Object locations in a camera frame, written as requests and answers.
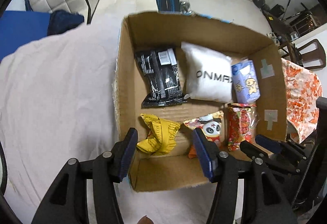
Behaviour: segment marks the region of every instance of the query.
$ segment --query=dark blue cloth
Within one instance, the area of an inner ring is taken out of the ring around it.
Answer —
[[[18,47],[46,37],[50,14],[5,11],[0,18],[0,61]]]
[[[71,14],[65,10],[56,10],[50,16],[47,35],[62,34],[78,27],[81,23],[84,23],[84,16],[78,13]]]

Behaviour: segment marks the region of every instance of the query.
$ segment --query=blue juice box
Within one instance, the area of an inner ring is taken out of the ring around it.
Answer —
[[[253,103],[260,98],[253,61],[242,61],[232,65],[232,73],[238,103]]]

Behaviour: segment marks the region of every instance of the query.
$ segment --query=cardboard box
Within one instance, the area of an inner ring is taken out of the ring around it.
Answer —
[[[253,60],[261,92],[257,101],[257,134],[275,140],[286,139],[286,90],[282,63],[278,48],[269,38],[245,27],[216,19],[155,12],[130,15],[122,24],[115,90],[120,139],[124,138],[130,127],[137,129],[139,141],[147,137],[148,130],[140,117],[141,113],[183,123],[184,120],[224,108],[221,103],[200,100],[161,108],[141,108],[149,90],[147,79],[135,62],[134,51],[153,49],[163,44],[176,45],[180,84],[185,92],[187,66],[184,52],[180,48],[182,41],[227,54],[233,58],[233,64],[246,56]],[[226,119],[225,124],[225,131],[228,131]],[[165,156],[150,156],[137,150],[129,173],[135,191],[171,190],[208,182],[203,176],[199,160],[187,157],[192,145],[191,130],[181,125],[176,142],[176,147]],[[241,151],[231,154],[248,160]]]

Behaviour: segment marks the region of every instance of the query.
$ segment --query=cardboard box flap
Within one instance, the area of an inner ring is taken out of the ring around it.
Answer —
[[[145,12],[128,16],[135,50],[182,41],[220,52],[247,56],[270,45],[271,39],[246,27],[200,16]]]
[[[259,122],[257,134],[274,140],[286,140],[286,88],[282,60],[274,44],[249,56],[253,60],[260,89],[256,101]]]
[[[116,68],[117,86],[115,98],[115,119],[117,121],[117,130],[120,140],[123,140],[130,127],[135,127],[135,110],[131,109],[131,103],[134,102],[134,85],[127,81],[127,76],[134,78],[134,50],[130,40],[129,28],[123,21],[120,31],[118,61],[123,61],[128,57],[130,62],[118,62]]]
[[[208,182],[199,160],[183,155],[140,160],[133,189],[137,192],[153,192],[195,187]]]

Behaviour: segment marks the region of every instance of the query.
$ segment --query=weight plate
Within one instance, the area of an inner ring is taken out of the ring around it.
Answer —
[[[265,4],[265,0],[252,0],[254,2],[254,4],[258,7],[261,8],[264,6]]]
[[[270,7],[267,4],[264,4],[264,6],[261,9],[266,11],[266,12],[270,11]]]

